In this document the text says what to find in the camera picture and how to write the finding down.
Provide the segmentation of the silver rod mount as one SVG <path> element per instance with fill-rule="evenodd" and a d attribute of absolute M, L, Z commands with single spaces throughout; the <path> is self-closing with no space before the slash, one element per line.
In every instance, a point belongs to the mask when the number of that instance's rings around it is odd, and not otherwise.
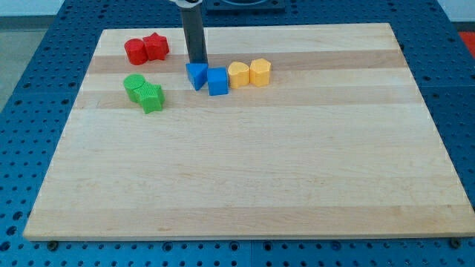
<path fill-rule="evenodd" d="M 174 2 L 178 7 L 196 7 L 202 4 L 203 0 L 170 0 Z"/>

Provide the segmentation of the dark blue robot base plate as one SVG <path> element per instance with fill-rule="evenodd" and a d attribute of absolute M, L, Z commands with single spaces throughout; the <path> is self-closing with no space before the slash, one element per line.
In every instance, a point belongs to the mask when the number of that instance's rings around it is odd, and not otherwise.
<path fill-rule="evenodd" d="M 207 11 L 261 11 L 261 10 L 284 10 L 284 0 L 205 0 L 204 6 Z"/>

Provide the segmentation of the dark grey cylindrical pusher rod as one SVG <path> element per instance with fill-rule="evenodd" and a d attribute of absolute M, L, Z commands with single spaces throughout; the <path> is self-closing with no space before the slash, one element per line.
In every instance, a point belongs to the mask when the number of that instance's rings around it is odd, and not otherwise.
<path fill-rule="evenodd" d="M 180 13 L 189 61 L 191 63 L 207 63 L 201 4 L 196 7 L 180 7 Z"/>

